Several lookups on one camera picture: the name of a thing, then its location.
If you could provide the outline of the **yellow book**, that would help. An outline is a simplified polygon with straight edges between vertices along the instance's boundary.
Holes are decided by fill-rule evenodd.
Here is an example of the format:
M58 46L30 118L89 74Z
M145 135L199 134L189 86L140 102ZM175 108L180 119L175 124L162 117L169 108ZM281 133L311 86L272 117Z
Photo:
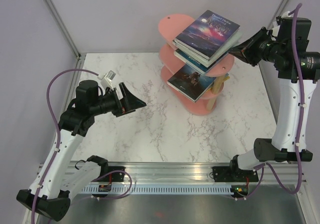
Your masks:
M230 78L229 74L225 74L225 75L222 77L222 82L227 81L229 78Z

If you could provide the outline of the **purple Robinson Crusoe book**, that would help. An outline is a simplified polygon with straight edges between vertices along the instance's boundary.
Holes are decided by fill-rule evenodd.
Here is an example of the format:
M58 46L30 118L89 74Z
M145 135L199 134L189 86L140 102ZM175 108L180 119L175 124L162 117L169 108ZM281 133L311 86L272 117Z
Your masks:
M201 40L204 40L209 46L221 46L236 32L240 32L239 24L207 10L175 39L190 47L197 46L198 41Z

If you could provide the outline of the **teal underwater cover book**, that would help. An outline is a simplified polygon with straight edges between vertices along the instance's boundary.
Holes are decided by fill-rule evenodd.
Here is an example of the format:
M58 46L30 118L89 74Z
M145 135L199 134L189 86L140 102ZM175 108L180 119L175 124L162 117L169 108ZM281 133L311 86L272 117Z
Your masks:
M175 57L194 68L200 74L209 77L217 77L225 74L232 68L235 59L230 54L224 54L222 57L219 57L218 60L206 67L181 50L175 50L173 54Z

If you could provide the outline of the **pale grey Great Gatsby book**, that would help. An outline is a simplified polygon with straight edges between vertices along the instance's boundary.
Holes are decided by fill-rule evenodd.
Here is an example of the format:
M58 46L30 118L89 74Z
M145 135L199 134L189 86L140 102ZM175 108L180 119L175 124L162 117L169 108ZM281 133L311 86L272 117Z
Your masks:
M195 47L190 47L178 39L173 40L172 43L195 61L209 67L220 57L227 54L229 49L238 43L241 36L241 32L236 32L221 46L209 46L204 40L198 41L199 44Z

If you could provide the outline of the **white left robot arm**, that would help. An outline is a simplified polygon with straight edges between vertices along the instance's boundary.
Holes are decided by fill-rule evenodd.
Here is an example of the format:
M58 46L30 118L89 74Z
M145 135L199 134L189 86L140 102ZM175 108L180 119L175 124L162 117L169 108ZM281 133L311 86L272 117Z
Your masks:
M73 198L87 184L93 180L105 181L109 177L108 161L93 155L71 177L63 179L73 154L94 124L96 116L112 113L120 117L146 106L124 83L120 83L119 88L123 96L121 99L116 89L106 88L105 94L99 94L98 83L94 80L79 83L76 97L60 116L57 138L40 173L28 189L18 192L18 202L34 213L60 221Z

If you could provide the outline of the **blue Wuthering Heights book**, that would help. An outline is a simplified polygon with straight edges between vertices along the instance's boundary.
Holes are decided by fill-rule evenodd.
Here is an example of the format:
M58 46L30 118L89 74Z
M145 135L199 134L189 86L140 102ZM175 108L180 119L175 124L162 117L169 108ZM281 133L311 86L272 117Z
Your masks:
M215 79L215 77L202 75L185 64L167 80L167 84L196 102L212 86Z

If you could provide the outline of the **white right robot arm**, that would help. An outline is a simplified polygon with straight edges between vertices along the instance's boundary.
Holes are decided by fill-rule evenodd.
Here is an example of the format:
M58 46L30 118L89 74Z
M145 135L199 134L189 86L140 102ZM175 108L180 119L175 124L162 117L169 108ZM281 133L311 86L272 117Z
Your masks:
M261 28L255 35L229 53L256 66L261 60L270 62L278 71L280 104L275 133L271 139L258 138L245 154L236 155L228 168L235 181L247 170L267 161L310 162L313 154L306 148L306 122L309 104L320 79L320 54L308 52L308 35L312 25L307 18L278 17L278 26Z

